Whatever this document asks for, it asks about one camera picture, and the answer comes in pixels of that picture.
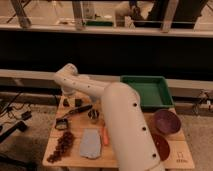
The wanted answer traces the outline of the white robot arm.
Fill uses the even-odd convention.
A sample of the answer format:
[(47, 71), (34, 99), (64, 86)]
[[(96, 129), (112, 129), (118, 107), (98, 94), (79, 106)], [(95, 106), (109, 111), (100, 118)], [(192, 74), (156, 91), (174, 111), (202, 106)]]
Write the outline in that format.
[(119, 171), (165, 171), (133, 88), (85, 78), (71, 63), (54, 74), (54, 81), (65, 92), (77, 90), (100, 99)]

